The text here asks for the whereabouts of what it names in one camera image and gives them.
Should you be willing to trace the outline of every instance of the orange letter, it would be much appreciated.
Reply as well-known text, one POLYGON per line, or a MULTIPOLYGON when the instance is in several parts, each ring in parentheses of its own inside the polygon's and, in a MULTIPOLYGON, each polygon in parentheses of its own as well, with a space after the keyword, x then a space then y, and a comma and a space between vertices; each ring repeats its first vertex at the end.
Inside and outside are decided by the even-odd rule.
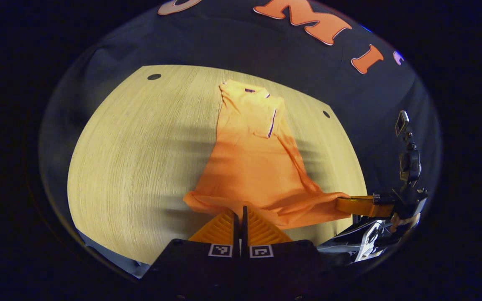
POLYGON ((352 29, 349 24, 335 15, 314 12, 307 0, 271 0, 271 2, 265 6, 254 7, 254 11, 281 20, 285 18, 282 11, 287 7, 289 7, 291 24, 302 25, 317 22, 317 24, 313 26, 304 27, 304 30, 327 45, 334 44, 333 39, 336 38, 338 33, 343 29, 352 29))
POLYGON ((384 57, 375 46, 369 44, 369 50, 367 51, 367 53, 365 53, 358 59, 352 59, 351 64, 361 74, 367 74, 367 68, 371 67, 377 61, 384 61, 384 57))
POLYGON ((169 2, 166 2, 165 4, 161 5, 159 8, 159 11, 157 11, 158 15, 170 15, 171 13, 179 12, 182 10, 186 10, 187 8, 190 8, 191 6, 196 5, 202 0, 189 0, 185 2, 184 4, 176 5, 176 0, 172 0, 169 2))

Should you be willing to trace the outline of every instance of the cable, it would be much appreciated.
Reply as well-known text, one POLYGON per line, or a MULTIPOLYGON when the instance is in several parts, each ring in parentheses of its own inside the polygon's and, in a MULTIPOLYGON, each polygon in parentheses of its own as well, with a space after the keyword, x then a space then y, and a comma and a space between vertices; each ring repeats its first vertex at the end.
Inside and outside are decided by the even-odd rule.
POLYGON ((354 248, 354 247, 363 247, 365 246, 365 244, 363 245, 339 245, 339 246, 329 246, 329 247, 317 247, 317 250, 325 250, 327 248, 331 248, 331 247, 349 247, 349 248, 354 248))
POLYGON ((351 233, 356 232, 356 231, 358 231, 358 230, 360 230, 360 229, 363 229, 364 227, 367 227, 367 226, 369 226, 369 225, 373 225, 376 221, 378 221, 378 219, 375 219, 375 220, 373 220, 373 221, 371 221, 371 222, 369 222, 369 223, 367 223, 367 224, 365 224, 365 225, 362 225, 362 226, 360 226, 360 227, 358 227, 358 228, 356 228, 356 229, 354 229, 354 230, 350 230, 350 231, 345 232, 345 233, 342 233, 342 234, 340 234, 340 235, 338 235, 338 236, 334 236, 333 238, 331 238, 331 240, 333 240, 334 238, 338 238, 338 237, 342 237, 342 236, 351 234, 351 233))

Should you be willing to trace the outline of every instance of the orange polo shirt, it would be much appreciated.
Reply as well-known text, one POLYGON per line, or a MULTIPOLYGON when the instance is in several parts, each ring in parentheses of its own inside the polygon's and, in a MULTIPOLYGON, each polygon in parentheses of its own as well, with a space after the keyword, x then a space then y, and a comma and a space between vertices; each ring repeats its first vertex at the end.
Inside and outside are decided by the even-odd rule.
POLYGON ((230 208, 241 218, 250 204, 281 229, 350 217, 334 208, 347 194, 323 193, 306 174, 283 98, 234 80, 219 87, 217 141, 196 189, 184 197, 189 207, 212 215, 230 208))

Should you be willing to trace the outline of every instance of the letter m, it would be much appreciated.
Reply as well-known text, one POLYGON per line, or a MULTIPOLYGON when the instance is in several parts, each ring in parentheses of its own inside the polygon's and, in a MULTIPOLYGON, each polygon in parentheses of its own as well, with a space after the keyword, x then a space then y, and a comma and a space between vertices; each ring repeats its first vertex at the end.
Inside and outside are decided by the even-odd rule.
POLYGON ((307 0, 271 0, 265 6, 254 7, 254 11, 281 20, 285 18, 282 12, 287 7, 291 24, 296 26, 317 22, 315 25, 304 27, 304 30, 327 45, 334 44, 333 39, 343 29, 352 29, 348 23, 335 15, 314 12, 307 0))

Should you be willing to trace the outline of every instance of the wood grain surface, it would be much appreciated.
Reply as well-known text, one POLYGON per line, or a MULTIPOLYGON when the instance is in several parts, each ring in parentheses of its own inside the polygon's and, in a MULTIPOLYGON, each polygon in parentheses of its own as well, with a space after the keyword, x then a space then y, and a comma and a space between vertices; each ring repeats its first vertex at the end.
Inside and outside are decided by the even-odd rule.
MULTIPOLYGON (((170 240, 187 239, 210 221, 182 198, 195 188, 213 150, 222 102, 218 85, 229 79, 285 99, 308 175, 323 192, 367 194, 352 145, 325 103, 239 72, 144 66, 102 102, 75 147, 68 175, 75 226, 106 248, 151 264, 170 240), (148 80, 152 74, 161 78, 148 80)), ((351 224, 348 218, 285 232, 317 245, 351 224)))

